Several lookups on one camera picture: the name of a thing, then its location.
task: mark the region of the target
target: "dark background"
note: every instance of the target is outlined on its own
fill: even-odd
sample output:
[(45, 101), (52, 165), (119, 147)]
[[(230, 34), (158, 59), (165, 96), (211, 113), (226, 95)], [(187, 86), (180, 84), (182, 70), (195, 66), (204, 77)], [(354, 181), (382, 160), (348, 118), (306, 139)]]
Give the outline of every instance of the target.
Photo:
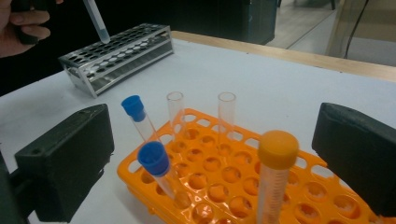
[[(148, 22), (170, 25), (171, 30), (253, 43), (274, 38), (276, 0), (95, 2), (110, 36)], [(0, 96), (62, 71), (59, 57), (100, 41), (82, 0), (64, 0), (51, 11), (44, 26), (51, 30), (50, 37), (21, 55), (0, 59)]]

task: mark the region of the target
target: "tube cap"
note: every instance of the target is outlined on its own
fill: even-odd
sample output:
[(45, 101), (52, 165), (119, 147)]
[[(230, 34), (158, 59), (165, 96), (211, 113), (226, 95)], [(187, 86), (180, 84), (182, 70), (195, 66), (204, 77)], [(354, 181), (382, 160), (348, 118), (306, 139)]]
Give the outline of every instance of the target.
[(163, 176), (169, 171), (169, 158), (163, 144), (148, 142), (140, 148), (137, 160), (154, 176)]
[(299, 144), (290, 133), (270, 131), (260, 137), (258, 156), (260, 161), (274, 170), (286, 170), (297, 159)]
[(133, 95), (121, 103), (125, 112), (132, 117), (135, 122), (140, 122), (146, 117), (146, 113), (138, 95)]

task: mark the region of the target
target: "human hand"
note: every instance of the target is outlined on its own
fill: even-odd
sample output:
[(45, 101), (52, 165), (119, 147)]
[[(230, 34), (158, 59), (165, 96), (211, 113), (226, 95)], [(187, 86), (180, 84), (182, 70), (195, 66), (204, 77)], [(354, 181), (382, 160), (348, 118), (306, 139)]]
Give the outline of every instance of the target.
[(15, 26), (38, 40), (50, 36), (50, 30), (39, 24), (50, 19), (47, 11), (30, 10), (23, 12), (11, 12), (12, 0), (0, 0), (0, 58), (25, 52), (34, 45), (23, 45), (15, 34)]

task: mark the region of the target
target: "blue cap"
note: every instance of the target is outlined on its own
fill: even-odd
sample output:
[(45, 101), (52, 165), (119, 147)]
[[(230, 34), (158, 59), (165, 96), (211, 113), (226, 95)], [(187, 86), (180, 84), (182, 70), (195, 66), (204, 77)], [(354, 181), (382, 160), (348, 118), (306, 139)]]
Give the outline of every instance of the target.
[(143, 107), (140, 97), (138, 95), (133, 95), (121, 103), (125, 112), (132, 117), (135, 122), (140, 122), (146, 117), (146, 113)]
[(169, 158), (163, 144), (148, 142), (140, 148), (137, 160), (154, 176), (163, 176), (169, 171)]

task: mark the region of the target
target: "cable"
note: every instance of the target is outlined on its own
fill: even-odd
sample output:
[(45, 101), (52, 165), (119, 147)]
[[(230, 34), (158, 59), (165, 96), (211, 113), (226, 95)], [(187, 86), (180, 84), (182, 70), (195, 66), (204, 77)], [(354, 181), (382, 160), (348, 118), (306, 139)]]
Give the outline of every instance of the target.
[(352, 37), (356, 32), (356, 29), (358, 28), (359, 22), (361, 21), (361, 16), (363, 15), (364, 10), (366, 9), (367, 4), (369, 3), (369, 0), (366, 0), (366, 2), (364, 3), (364, 7), (361, 10), (361, 14), (358, 17), (358, 20), (355, 23), (355, 26), (353, 27), (352, 33), (350, 34), (350, 37), (347, 41), (347, 45), (346, 45), (346, 53), (344, 55), (344, 59), (347, 59), (347, 53), (349, 52), (349, 47), (350, 47), (350, 43), (352, 42)]

